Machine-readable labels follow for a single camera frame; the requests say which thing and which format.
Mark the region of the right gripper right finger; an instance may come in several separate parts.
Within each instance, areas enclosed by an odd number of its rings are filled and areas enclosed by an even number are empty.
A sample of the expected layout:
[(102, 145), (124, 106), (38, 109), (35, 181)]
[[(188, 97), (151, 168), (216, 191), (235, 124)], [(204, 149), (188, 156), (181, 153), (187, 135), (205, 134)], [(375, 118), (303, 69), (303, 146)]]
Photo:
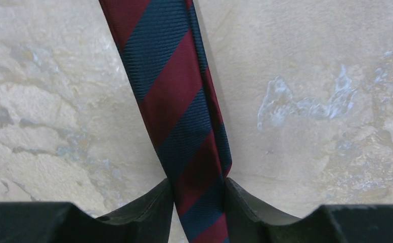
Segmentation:
[(393, 242), (393, 205), (321, 205), (300, 219), (226, 180), (230, 242)]

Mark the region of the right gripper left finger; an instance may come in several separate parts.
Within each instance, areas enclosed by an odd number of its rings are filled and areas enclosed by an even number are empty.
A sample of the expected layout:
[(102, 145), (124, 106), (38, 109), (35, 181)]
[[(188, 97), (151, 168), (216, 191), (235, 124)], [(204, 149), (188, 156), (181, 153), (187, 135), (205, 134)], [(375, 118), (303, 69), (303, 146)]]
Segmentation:
[(70, 202), (0, 202), (0, 242), (168, 242), (172, 211), (167, 179), (97, 218)]

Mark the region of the red navy striped tie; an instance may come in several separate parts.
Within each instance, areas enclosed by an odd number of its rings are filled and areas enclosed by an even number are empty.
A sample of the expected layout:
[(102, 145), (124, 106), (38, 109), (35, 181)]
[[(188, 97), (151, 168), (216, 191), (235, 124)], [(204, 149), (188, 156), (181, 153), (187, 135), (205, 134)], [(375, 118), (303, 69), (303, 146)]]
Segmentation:
[(100, 1), (189, 242), (228, 242), (232, 159), (193, 1)]

